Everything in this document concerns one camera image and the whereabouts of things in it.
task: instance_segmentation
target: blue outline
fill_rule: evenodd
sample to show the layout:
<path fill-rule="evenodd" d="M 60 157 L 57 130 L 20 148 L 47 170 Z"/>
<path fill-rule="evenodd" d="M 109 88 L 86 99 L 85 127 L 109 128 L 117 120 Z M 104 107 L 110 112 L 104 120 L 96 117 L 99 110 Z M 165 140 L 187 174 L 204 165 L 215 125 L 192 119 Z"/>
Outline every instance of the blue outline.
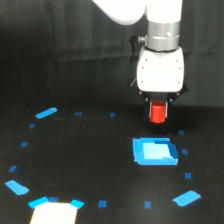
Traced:
<path fill-rule="evenodd" d="M 172 153 L 174 158 L 163 158 L 163 159 L 145 159 L 143 152 L 143 144 L 144 143 L 162 143 L 167 144 L 170 150 L 170 154 Z M 178 162 L 178 153 L 175 145 L 170 143 L 169 138 L 140 138 L 133 139 L 133 151 L 134 151 L 134 161 L 140 165 L 177 165 Z"/>

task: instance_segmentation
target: blue square marker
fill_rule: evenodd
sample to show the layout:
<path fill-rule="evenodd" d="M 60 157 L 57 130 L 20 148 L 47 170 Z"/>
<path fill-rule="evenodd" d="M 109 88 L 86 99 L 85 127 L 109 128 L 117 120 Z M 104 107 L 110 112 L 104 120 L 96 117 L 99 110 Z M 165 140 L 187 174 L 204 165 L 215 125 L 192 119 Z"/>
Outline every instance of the blue square marker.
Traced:
<path fill-rule="evenodd" d="M 21 147 L 26 147 L 28 145 L 28 142 L 23 142 Z"/>
<path fill-rule="evenodd" d="M 191 179 L 191 173 L 185 173 L 185 178 L 186 179 Z"/>
<path fill-rule="evenodd" d="M 187 155 L 187 154 L 188 154 L 187 149 L 182 149 L 182 153 L 183 153 L 184 155 Z"/>
<path fill-rule="evenodd" d="M 151 208 L 151 201 L 145 201 L 145 208 L 147 209 Z"/>
<path fill-rule="evenodd" d="M 11 168 L 9 169 L 10 172 L 13 172 L 16 170 L 16 166 L 11 166 Z"/>
<path fill-rule="evenodd" d="M 179 135 L 184 135 L 184 131 L 183 130 L 179 130 Z"/>
<path fill-rule="evenodd" d="M 98 207 L 99 208 L 106 208 L 107 207 L 107 201 L 99 201 L 99 204 L 98 204 Z"/>
<path fill-rule="evenodd" d="M 30 124 L 30 128 L 34 128 L 35 127 L 35 124 Z"/>
<path fill-rule="evenodd" d="M 49 202 L 58 202 L 59 198 L 53 197 L 53 198 L 48 198 Z"/>

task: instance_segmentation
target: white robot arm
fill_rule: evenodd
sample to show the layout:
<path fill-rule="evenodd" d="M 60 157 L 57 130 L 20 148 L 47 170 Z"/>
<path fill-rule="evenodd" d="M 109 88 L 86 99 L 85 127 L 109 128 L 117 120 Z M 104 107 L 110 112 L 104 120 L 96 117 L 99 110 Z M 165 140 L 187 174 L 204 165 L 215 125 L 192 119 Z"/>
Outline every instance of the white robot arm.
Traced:
<path fill-rule="evenodd" d="M 137 84 L 148 96 L 150 120 L 164 122 L 168 101 L 173 101 L 167 96 L 178 95 L 184 83 L 184 59 L 179 47 L 183 0 L 92 1 L 121 25 L 132 25 L 146 16 L 147 35 L 138 37 L 144 46 L 137 64 Z"/>

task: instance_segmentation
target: blue rectangle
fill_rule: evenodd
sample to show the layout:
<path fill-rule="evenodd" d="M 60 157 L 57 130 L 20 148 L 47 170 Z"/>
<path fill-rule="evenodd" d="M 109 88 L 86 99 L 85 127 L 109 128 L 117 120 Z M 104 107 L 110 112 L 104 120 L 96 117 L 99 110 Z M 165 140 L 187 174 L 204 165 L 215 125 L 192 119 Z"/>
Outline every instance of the blue rectangle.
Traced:
<path fill-rule="evenodd" d="M 35 127 L 35 124 L 30 124 L 30 128 L 34 128 Z"/>
<path fill-rule="evenodd" d="M 23 143 L 21 144 L 21 147 L 27 147 L 27 145 L 28 145 L 28 142 L 23 142 Z"/>
<path fill-rule="evenodd" d="M 197 194 L 194 191 L 188 191 L 185 194 L 182 194 L 179 197 L 174 198 L 173 201 L 176 202 L 179 206 L 183 207 L 199 198 L 201 198 L 201 195 Z"/>
<path fill-rule="evenodd" d="M 71 205 L 77 207 L 78 209 L 82 208 L 85 203 L 77 200 L 73 200 Z"/>
<path fill-rule="evenodd" d="M 185 173 L 185 178 L 186 179 L 191 179 L 191 173 Z"/>
<path fill-rule="evenodd" d="M 188 154 L 187 149 L 182 149 L 182 153 L 183 153 L 184 155 L 187 155 L 187 154 Z"/>
<path fill-rule="evenodd" d="M 145 201 L 145 208 L 151 208 L 151 201 Z"/>
<path fill-rule="evenodd" d="M 37 118 L 41 119 L 57 112 L 57 108 L 50 108 L 36 115 Z"/>
<path fill-rule="evenodd" d="M 38 205 L 41 205 L 41 204 L 46 203 L 46 202 L 49 202 L 48 198 L 47 197 L 43 197 L 43 198 L 39 198 L 39 199 L 37 199 L 35 201 L 31 201 L 28 204 L 29 204 L 30 208 L 34 209 Z"/>
<path fill-rule="evenodd" d="M 107 207 L 107 201 L 100 200 L 99 204 L 98 204 L 98 207 L 99 208 L 106 208 Z"/>
<path fill-rule="evenodd" d="M 23 187 L 22 185 L 18 184 L 14 180 L 10 180 L 10 181 L 6 182 L 5 185 L 8 188 L 10 188 L 17 195 L 26 194 L 29 191 L 28 188 Z"/>
<path fill-rule="evenodd" d="M 9 169 L 10 172 L 13 172 L 16 170 L 16 166 L 11 166 L 11 168 Z"/>
<path fill-rule="evenodd" d="M 184 135 L 184 131 L 183 130 L 179 130 L 179 134 L 180 135 Z"/>
<path fill-rule="evenodd" d="M 51 197 L 51 198 L 48 198 L 48 201 L 49 202 L 58 202 L 59 201 L 59 198 Z"/>

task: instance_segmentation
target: black backdrop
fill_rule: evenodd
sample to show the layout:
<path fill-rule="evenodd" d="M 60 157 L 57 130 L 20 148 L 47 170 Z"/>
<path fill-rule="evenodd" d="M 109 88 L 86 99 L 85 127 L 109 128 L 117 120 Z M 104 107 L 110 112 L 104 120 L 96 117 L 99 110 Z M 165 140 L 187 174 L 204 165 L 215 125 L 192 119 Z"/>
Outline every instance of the black backdrop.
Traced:
<path fill-rule="evenodd" d="M 190 89 L 176 103 L 224 106 L 223 0 L 184 0 L 180 46 Z M 0 1 L 0 93 L 14 104 L 141 104 L 130 64 L 132 26 L 91 0 Z"/>

